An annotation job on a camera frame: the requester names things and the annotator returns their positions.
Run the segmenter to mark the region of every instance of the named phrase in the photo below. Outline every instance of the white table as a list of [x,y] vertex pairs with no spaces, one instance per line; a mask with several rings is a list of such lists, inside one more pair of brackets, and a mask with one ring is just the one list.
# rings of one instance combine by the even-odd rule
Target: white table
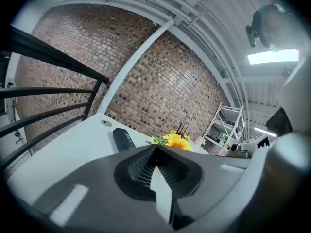
[[[111,122],[112,126],[104,126],[102,120]],[[33,204],[49,187],[83,164],[118,153],[112,135],[115,128],[126,129],[136,147],[145,146],[150,140],[150,137],[97,113],[43,147],[11,176],[8,186],[14,194]],[[190,144],[195,152],[207,153],[193,142]]]

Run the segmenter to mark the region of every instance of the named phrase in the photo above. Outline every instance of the black metal bar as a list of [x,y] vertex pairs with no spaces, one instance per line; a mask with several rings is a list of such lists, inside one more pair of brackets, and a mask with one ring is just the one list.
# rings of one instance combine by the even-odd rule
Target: black metal bar
[[62,51],[13,26],[10,26],[9,33],[7,35],[3,34],[3,37],[5,36],[7,37],[1,40],[2,44],[0,44],[0,50],[19,53],[81,73],[97,80],[99,79],[104,83],[109,82],[108,77],[96,72]]
[[3,170],[5,169],[8,165],[10,165],[15,159],[17,159],[21,154],[23,154],[24,152],[26,152],[29,148],[33,147],[34,145],[36,145],[37,143],[39,143],[40,141],[42,141],[43,139],[47,138],[48,136],[50,136],[51,134],[55,133],[56,131],[59,131],[60,129],[62,129],[63,127],[66,127],[70,124],[72,124],[73,122],[83,119],[84,115],[80,115],[77,116],[71,120],[68,120],[67,122],[64,122],[60,125],[57,125],[56,127],[42,133],[41,135],[38,135],[37,137],[35,137],[34,139],[30,140],[29,142],[27,142],[26,144],[24,144],[23,146],[19,147],[17,150],[15,150],[13,153],[9,154],[6,158],[4,158],[1,163],[0,163],[0,169]]
[[27,117],[27,118],[23,118],[21,120],[18,120],[18,121],[15,121],[11,124],[8,124],[2,128],[0,128],[0,138],[6,136],[7,134],[15,131],[15,130],[18,130],[22,127],[25,127],[29,124],[32,124],[34,122],[38,122],[42,119],[45,119],[45,118],[48,118],[48,117],[51,117],[51,116],[54,116],[54,115],[57,115],[59,113],[63,113],[63,112],[66,112],[66,111],[70,111],[70,110],[74,110],[74,109],[78,109],[78,108],[81,108],[81,107],[84,107],[84,106],[88,106],[88,103],[80,103],[80,104],[75,104],[75,105],[72,105],[72,106],[66,106],[66,107],[63,107],[63,108],[58,108],[58,109],[55,109],[55,110],[51,110],[51,111],[45,111],[43,113],[40,113],[40,114],[37,114],[37,115],[34,115],[34,116],[30,116],[30,117]]
[[85,116],[85,118],[83,118],[82,121],[84,121],[85,119],[87,119],[88,113],[89,113],[89,111],[90,111],[90,109],[91,109],[91,106],[92,106],[92,103],[93,103],[93,101],[94,101],[94,99],[95,99],[96,93],[98,92],[99,87],[101,87],[101,84],[102,84],[102,82],[99,81],[99,80],[97,80],[96,84],[94,85],[93,92],[92,92],[92,94],[89,96],[88,101],[87,101],[88,106],[87,106],[86,109],[84,110],[84,115],[86,115],[86,116]]
[[50,87],[22,87],[0,89],[0,99],[14,98],[30,95],[57,94],[57,93],[93,93],[93,90],[50,88]]

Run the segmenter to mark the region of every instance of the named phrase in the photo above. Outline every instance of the fluorescent light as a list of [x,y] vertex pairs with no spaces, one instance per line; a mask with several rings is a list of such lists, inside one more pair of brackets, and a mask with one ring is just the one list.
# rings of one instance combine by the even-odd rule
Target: fluorescent light
[[273,133],[271,133],[271,132],[268,132],[268,131],[265,131],[265,130],[262,130],[262,129],[259,129],[259,128],[256,128],[256,127],[255,127],[254,129],[257,130],[257,131],[266,133],[266,134],[268,134],[268,135],[271,135],[271,136],[273,136],[273,137],[276,137],[276,134],[273,134]]
[[299,51],[297,49],[282,49],[279,52],[260,52],[250,54],[247,57],[251,65],[269,62],[298,61]]

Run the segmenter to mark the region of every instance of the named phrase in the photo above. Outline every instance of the white ceiling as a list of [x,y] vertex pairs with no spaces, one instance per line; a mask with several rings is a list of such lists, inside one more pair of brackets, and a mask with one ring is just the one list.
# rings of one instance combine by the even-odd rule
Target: white ceiling
[[286,70],[296,63],[250,66],[249,54],[268,51],[260,42],[252,49],[245,32],[253,13],[261,6],[280,0],[59,0],[68,3],[99,3],[136,12],[158,24],[175,19],[170,31],[207,64],[229,101],[244,106],[244,139],[258,135],[254,127],[266,129],[266,121],[277,111],[277,92]]

